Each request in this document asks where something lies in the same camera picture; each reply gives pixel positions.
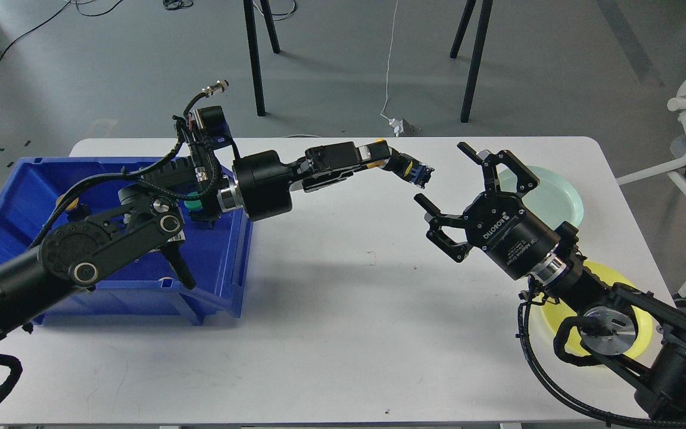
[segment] light green plate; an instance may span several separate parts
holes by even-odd
[[[584,204],[573,185],[552,170],[537,166],[528,169],[539,178],[539,186],[523,197],[523,204],[552,229],[564,220],[578,227],[584,219]],[[517,177],[509,169],[500,171],[499,185],[504,192],[515,192]]]

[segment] robotic arm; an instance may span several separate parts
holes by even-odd
[[[526,361],[547,390],[568,407],[593,418],[629,427],[686,427],[686,314],[627,285],[607,285],[583,264],[578,230],[563,222],[555,231],[523,204],[522,197],[536,188],[538,179],[507,150],[491,154],[476,152],[467,144],[459,149],[484,172],[485,191],[462,214],[444,214],[424,195],[414,199],[427,211],[427,237],[455,262],[462,262],[479,247],[512,279],[528,277],[529,290],[520,298],[518,338]],[[496,166],[504,164],[517,176],[517,192],[501,192]],[[443,227],[465,230],[466,242],[450,239]],[[557,386],[536,361],[528,340],[528,312],[538,295],[568,305],[576,313],[566,318],[554,340],[555,353],[577,366],[602,364],[636,389],[637,403],[651,420],[627,418],[602,412],[580,402]],[[653,366],[647,368],[625,353],[637,337],[632,305],[646,310],[663,329],[663,347]],[[565,350],[573,327],[590,356],[574,356]]]
[[[22,255],[0,265],[0,340],[58,301],[79,291],[92,291],[107,275],[149,251],[160,250],[182,285],[194,288],[197,279],[179,253],[185,241],[178,200],[198,228],[211,228],[224,212],[244,209],[255,222],[292,209],[291,190],[312,192],[341,182],[354,173],[379,167],[420,188],[433,168],[390,147],[384,139],[356,147],[353,142],[312,147],[292,163],[280,162],[269,150],[240,157],[219,106],[190,109],[201,98],[226,89],[217,82],[202,90],[175,117],[179,141],[162,160],[136,172],[93,176],[74,185],[57,201],[57,208]],[[189,157],[174,158],[183,144]],[[234,174],[228,174],[215,150],[232,146]],[[79,195],[99,182],[122,179],[135,183],[118,192],[120,206],[92,214]],[[62,212],[68,222],[51,229]],[[12,356],[0,355],[10,377],[0,386],[0,402],[14,388],[22,368]]]

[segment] blue plastic bin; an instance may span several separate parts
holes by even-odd
[[[22,158],[0,193],[0,263],[24,252],[55,206],[79,180],[98,173],[134,170],[156,158]],[[100,184],[81,197],[93,213],[119,206],[125,181]],[[180,247],[198,286],[186,290],[160,252],[147,253],[97,284],[92,293],[61,301],[45,315],[182,315],[192,324],[218,310],[240,317],[252,223],[242,210],[224,214],[213,230],[186,222]],[[57,225],[67,222],[65,215]]]

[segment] screw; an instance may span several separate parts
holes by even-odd
[[[158,213],[165,213],[171,209],[171,206],[169,206],[168,201],[158,198],[152,202],[152,209]]]

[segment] black table leg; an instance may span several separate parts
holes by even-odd
[[[264,21],[266,21],[266,30],[269,32],[269,40],[272,42],[272,51],[278,54],[280,42],[277,40],[277,30],[275,30],[275,20],[272,19],[272,8],[269,7],[269,0],[261,0],[261,10],[264,12]]]
[[[462,45],[462,40],[465,38],[465,31],[470,22],[470,17],[473,15],[474,8],[476,8],[476,0],[467,0],[467,2],[465,2],[465,10],[462,12],[460,27],[457,28],[457,35],[454,36],[454,43],[452,43],[449,58],[457,58],[457,53],[460,52],[460,46]]]
[[[473,96],[476,93],[476,81],[478,71],[481,68],[481,57],[484,56],[485,35],[488,30],[488,19],[491,16],[491,6],[494,0],[484,0],[481,3],[481,14],[478,22],[478,32],[476,33],[476,44],[473,46],[473,59],[470,60],[470,73],[467,76],[465,87],[465,100],[462,102],[462,112],[460,122],[466,123],[470,118],[470,108],[473,106]]]
[[[258,60],[258,40],[255,35],[255,14],[253,1],[242,0],[245,9],[245,29],[248,31],[248,51],[250,52],[250,68],[253,73],[253,91],[255,92],[255,110],[258,116],[266,116],[264,106],[264,86],[261,84],[261,64]]]

